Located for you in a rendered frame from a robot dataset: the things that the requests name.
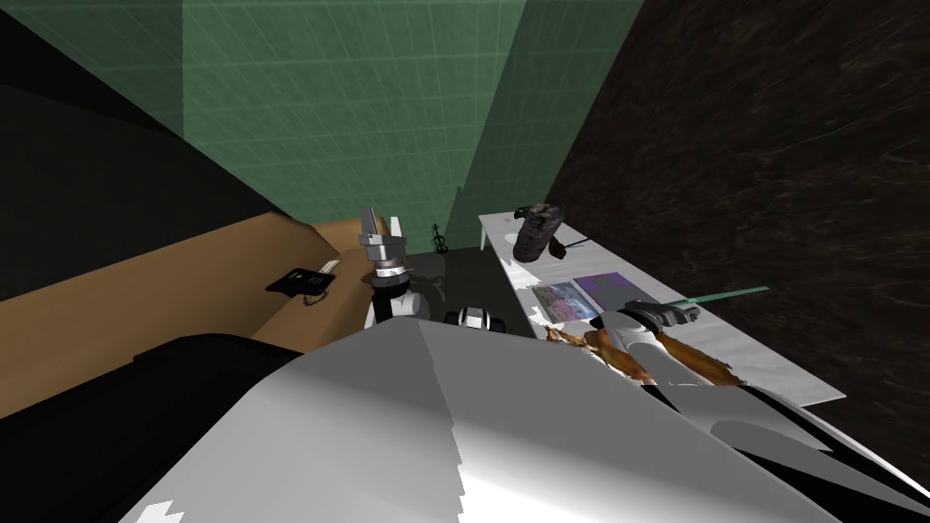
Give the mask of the purple book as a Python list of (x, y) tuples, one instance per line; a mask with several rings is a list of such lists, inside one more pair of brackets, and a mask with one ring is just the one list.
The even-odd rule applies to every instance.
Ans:
[(606, 311), (622, 309), (630, 301), (648, 301), (651, 297), (617, 272), (582, 276), (574, 282)]

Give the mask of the colourful picture book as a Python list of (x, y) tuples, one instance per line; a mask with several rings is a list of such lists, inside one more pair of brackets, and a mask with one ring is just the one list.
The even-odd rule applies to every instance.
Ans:
[(549, 323), (588, 321), (599, 314), (580, 290), (570, 282), (538, 285), (531, 290)]

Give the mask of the dark brown spoon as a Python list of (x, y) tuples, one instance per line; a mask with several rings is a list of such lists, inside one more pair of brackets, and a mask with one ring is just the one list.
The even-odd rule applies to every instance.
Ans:
[(564, 244), (564, 243), (561, 243), (561, 241), (558, 238), (556, 238), (555, 236), (552, 236), (549, 238), (548, 252), (554, 258), (558, 260), (564, 260), (570, 248), (578, 247), (582, 243), (586, 243), (588, 240), (589, 238), (585, 238), (585, 239), (582, 239), (582, 240), (579, 240), (573, 243)]

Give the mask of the black telephone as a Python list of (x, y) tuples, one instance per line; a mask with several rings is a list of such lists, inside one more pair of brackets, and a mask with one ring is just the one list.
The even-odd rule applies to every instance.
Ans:
[(323, 299), (328, 294), (328, 288), (335, 278), (336, 275), (332, 273), (295, 268), (268, 285), (265, 290), (283, 294), (288, 298), (302, 296), (304, 304), (311, 306), (312, 298)]

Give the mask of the dark grey rough cylinder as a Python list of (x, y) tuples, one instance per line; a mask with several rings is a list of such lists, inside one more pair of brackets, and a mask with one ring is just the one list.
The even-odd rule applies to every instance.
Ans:
[(547, 203), (534, 204), (518, 208), (514, 218), (524, 222), (518, 231), (512, 257), (517, 262), (530, 263), (548, 250), (549, 238), (564, 223), (565, 209)]

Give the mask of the brown wooden desk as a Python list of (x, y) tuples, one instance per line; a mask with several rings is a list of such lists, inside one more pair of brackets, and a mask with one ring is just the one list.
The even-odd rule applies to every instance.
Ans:
[[(373, 269), (360, 231), (268, 212), (0, 301), (0, 418), (184, 336), (308, 352), (360, 331)], [(311, 306), (265, 290), (295, 268), (336, 278)]]

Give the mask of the white table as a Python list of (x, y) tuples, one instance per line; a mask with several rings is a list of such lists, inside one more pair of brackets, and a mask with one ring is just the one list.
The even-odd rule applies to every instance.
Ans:
[[(567, 223), (561, 224), (555, 232), (556, 238), (569, 247), (563, 261), (544, 252), (537, 261), (525, 264), (513, 261), (513, 247), (507, 240), (522, 225), (512, 212), (485, 214), (478, 219), (481, 246), (492, 249), (500, 260), (539, 339), (546, 338), (546, 329), (551, 323), (532, 290), (535, 286), (575, 284), (578, 278), (616, 272), (646, 299), (665, 303), (684, 297)], [(724, 361), (743, 381), (772, 390), (801, 407), (841, 400), (845, 396), (842, 390), (780, 356), (710, 311), (703, 310), (696, 322), (671, 328), (668, 333), (708, 356)]]

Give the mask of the green thin stick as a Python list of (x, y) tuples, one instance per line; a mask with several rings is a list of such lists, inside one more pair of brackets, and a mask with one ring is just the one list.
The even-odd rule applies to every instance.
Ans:
[(720, 301), (720, 300), (724, 300), (728, 298), (748, 295), (752, 293), (759, 293), (759, 292), (769, 291), (769, 290), (770, 288), (767, 286), (760, 286), (760, 287), (753, 287), (753, 288), (747, 288), (747, 289), (736, 290), (736, 291), (725, 291), (721, 293), (714, 293), (714, 294), (709, 294), (709, 295), (702, 295), (702, 296), (685, 298), (685, 299), (676, 300), (676, 301), (670, 301), (670, 302), (666, 302), (666, 305), (667, 306), (681, 306), (685, 304), (697, 304), (697, 303), (704, 303), (704, 302), (710, 302), (710, 301)]

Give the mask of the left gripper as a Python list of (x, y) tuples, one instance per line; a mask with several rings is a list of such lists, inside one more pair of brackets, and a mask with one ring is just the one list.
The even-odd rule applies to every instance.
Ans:
[(379, 234), (374, 210), (365, 206), (361, 208), (361, 228), (359, 245), (365, 250), (367, 259), (380, 266), (403, 264), (408, 240), (402, 236), (401, 222), (397, 216), (390, 217), (391, 235)]

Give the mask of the orange brown ragged flat object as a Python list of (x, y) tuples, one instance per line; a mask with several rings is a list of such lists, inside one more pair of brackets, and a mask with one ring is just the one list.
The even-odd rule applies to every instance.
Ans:
[[(587, 350), (615, 370), (628, 378), (650, 382), (651, 376), (645, 369), (636, 363), (629, 355), (611, 344), (604, 329), (587, 331), (582, 337), (567, 334), (565, 331), (545, 327), (546, 340), (567, 343)], [(676, 340), (665, 333), (657, 334), (657, 340), (677, 362), (684, 364), (712, 384), (718, 386), (739, 386), (747, 383), (735, 376), (725, 362), (716, 360), (701, 350), (697, 350), (680, 340)]]

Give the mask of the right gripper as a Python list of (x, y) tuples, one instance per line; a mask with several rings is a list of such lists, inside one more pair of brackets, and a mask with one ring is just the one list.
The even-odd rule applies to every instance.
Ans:
[(638, 302), (638, 309), (643, 320), (641, 323), (650, 331), (663, 331), (665, 328), (688, 325), (695, 322), (701, 309), (693, 303), (685, 307), (673, 304)]

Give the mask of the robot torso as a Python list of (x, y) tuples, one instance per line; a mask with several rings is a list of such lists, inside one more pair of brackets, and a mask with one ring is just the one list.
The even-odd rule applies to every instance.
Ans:
[(836, 523), (580, 350), (396, 317), (248, 391), (119, 523)]

